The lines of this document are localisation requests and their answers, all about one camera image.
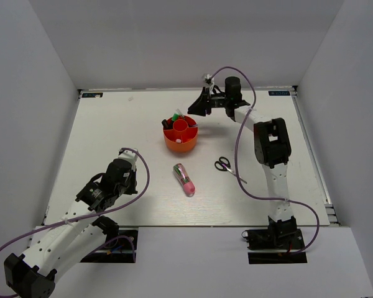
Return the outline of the green highlighter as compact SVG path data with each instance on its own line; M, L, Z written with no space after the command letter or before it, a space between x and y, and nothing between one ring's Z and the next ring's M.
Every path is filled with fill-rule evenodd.
M174 122L174 121L178 120L178 118L179 118L179 115L177 113L174 113L174 115L171 118L171 121Z

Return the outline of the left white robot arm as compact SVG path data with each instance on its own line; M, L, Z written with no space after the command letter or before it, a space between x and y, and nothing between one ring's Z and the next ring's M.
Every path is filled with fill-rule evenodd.
M51 228L20 255L4 261L6 284L19 297L49 297L60 276L95 248L118 243L119 225L102 213L119 196L137 194L135 153L119 154L105 173L93 176L64 213L65 224Z

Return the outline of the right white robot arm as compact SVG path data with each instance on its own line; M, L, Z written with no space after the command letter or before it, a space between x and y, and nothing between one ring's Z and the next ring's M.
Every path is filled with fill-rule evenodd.
M204 75L203 81L202 92L188 108L188 113L204 117L211 114L212 109L223 108L230 119L253 133L254 154L264 170L270 198L267 239L273 246L281 248L297 231L288 193L287 164L292 150L286 123L282 118L260 115L252 108L242 98L238 77L227 77L223 91L214 84L211 75Z

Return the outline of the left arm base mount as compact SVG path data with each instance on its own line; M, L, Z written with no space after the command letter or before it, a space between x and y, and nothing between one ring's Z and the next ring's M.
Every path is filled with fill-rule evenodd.
M81 263L111 263L111 264L132 264L137 256L138 229L119 230L120 236L130 238L133 245L126 238L119 238L110 244L88 254L81 260Z

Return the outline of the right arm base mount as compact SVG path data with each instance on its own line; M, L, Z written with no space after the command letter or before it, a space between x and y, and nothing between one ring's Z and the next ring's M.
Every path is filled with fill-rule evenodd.
M247 243L249 264L307 264L305 252L296 251L305 247L300 229L285 240L276 244L267 229L245 230L241 237Z

